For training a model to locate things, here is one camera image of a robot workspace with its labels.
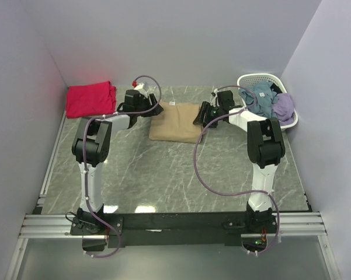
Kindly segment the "beige t-shirt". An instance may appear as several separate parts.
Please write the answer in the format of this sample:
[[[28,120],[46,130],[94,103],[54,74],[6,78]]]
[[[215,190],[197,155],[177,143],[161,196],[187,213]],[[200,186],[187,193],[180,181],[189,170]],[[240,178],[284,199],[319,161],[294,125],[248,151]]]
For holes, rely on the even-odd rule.
[[[201,125],[193,121],[199,113],[199,105],[161,101],[163,112],[151,119],[149,139],[153,141],[197,142],[202,131]]]

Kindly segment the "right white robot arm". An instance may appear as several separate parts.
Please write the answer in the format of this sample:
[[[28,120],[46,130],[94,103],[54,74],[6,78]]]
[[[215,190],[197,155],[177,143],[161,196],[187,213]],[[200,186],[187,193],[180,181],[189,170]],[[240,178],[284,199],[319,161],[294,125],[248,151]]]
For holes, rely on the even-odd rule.
[[[230,90],[218,90],[212,95],[212,102],[202,102],[194,125],[201,125],[205,132],[223,120],[245,131],[247,154],[253,166],[252,189],[243,192],[249,195],[246,211],[241,219],[223,222],[223,227],[252,233],[276,230],[273,211],[278,207],[272,196],[273,180],[286,152],[280,123],[277,118],[250,112],[247,105],[236,105]]]

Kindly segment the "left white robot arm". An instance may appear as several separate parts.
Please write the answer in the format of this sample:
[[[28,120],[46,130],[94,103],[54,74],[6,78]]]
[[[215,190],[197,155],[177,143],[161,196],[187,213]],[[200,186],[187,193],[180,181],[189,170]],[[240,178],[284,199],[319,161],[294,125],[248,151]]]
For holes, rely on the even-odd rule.
[[[73,227],[89,234],[107,228],[102,200],[102,169],[110,151],[110,139],[119,131],[134,126],[138,117],[153,117],[163,108],[147,85],[139,83],[125,92],[124,102],[111,117],[82,117],[72,143],[72,154],[81,174],[81,203],[74,215]]]

